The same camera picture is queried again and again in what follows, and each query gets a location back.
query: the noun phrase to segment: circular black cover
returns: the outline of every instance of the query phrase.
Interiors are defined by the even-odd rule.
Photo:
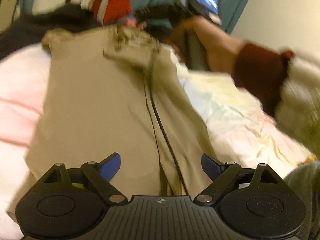
[[[68,238],[86,232],[99,220],[103,204],[94,193],[76,187],[59,189],[30,191],[20,200],[16,218],[24,235]]]
[[[290,192],[252,192],[244,188],[227,194],[220,203],[219,213],[231,228],[245,236],[272,239],[299,230],[305,207]]]

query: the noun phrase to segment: silver screw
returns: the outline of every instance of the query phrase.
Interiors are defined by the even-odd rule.
[[[109,198],[109,200],[113,203],[121,203],[125,200],[125,197],[122,195],[113,195]]]
[[[199,195],[197,197],[197,200],[201,203],[209,203],[210,201],[212,201],[212,197],[209,195]]]

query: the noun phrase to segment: bed sheet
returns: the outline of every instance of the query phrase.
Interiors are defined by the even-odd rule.
[[[0,62],[0,240],[22,235],[5,210],[28,175],[24,156],[42,114],[50,61],[41,44],[36,44]],[[207,124],[220,161],[247,168],[268,163],[284,178],[311,154],[281,134],[263,114],[259,101],[237,90],[230,76],[189,72],[173,52],[172,61],[193,107]]]

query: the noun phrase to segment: black fabric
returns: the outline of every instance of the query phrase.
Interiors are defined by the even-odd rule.
[[[40,42],[48,30],[63,28],[79,33],[98,26],[101,24],[93,18],[93,13],[82,10],[80,5],[68,4],[37,16],[23,14],[0,34],[0,60],[18,49]]]

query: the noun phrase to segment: person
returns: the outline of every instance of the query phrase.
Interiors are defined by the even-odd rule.
[[[233,37],[203,17],[184,20],[166,43],[178,47],[186,31],[196,32],[212,72],[230,74],[236,87],[260,100],[282,132],[320,157],[320,55],[278,54]]]
[[[299,66],[301,62],[305,61],[309,67],[313,64],[317,68],[320,66],[320,59],[303,53],[296,55],[292,50],[278,54],[277,52],[228,35],[203,17],[193,17],[184,20],[173,30],[166,43],[174,46],[179,53],[178,41],[188,31],[195,31],[199,40],[206,48],[207,61],[212,72],[230,74],[237,87],[247,89],[261,101],[264,112],[275,117],[276,121],[281,123],[283,127],[290,127],[292,120],[286,118],[286,114],[290,109],[286,109],[285,104],[282,102],[283,94],[285,94],[282,92],[282,90],[285,90],[283,87],[286,84],[293,86],[290,83],[290,78],[292,78],[291,72],[296,71],[294,69],[295,66]],[[308,71],[308,69],[301,67],[296,67],[296,69],[302,75]],[[314,78],[311,84],[316,83],[317,80],[315,80]],[[304,87],[296,85],[295,90],[291,87],[292,98],[295,99],[294,102],[298,102],[300,105],[305,104],[305,110],[309,111],[311,116],[314,116],[314,109],[311,106],[306,106],[307,104],[303,97],[299,96],[299,89],[302,90],[300,94],[305,95]],[[308,112],[302,112],[301,115],[308,115]],[[307,122],[308,119],[300,118],[299,121],[303,123]],[[314,118],[313,125],[309,128],[311,139],[308,143],[306,143],[302,136],[298,136],[300,133],[290,135],[295,135],[293,136],[295,139],[304,142],[306,147],[311,150],[319,149],[320,143],[318,139],[314,139],[320,135],[320,129],[316,129],[320,126],[319,123],[319,119]],[[303,240],[319,240],[320,162],[313,161],[297,168],[284,181],[301,198],[306,206],[306,218],[299,237]]]

